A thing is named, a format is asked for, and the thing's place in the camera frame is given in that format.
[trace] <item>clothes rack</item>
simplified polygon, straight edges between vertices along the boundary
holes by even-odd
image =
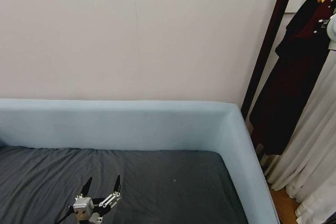
[[[246,119],[289,0],[277,0],[242,105]]]

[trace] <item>bed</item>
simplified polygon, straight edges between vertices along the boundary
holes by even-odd
[[[1,99],[0,146],[5,223],[54,223],[88,177],[104,197],[118,174],[104,223],[278,223],[234,104]]]

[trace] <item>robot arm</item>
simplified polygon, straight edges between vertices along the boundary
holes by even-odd
[[[107,198],[92,199],[87,197],[92,182],[92,177],[83,186],[80,195],[75,197],[75,203],[68,207],[66,215],[56,222],[60,224],[71,214],[75,214],[79,224],[101,224],[103,216],[107,214],[121,199],[120,175],[115,181],[113,193]]]

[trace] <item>white curtain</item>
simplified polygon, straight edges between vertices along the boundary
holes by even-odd
[[[264,156],[272,189],[301,205],[297,223],[321,224],[336,212],[336,54],[330,53],[285,152]]]

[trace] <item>white wall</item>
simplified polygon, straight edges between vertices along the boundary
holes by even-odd
[[[241,104],[275,0],[0,0],[0,97]]]

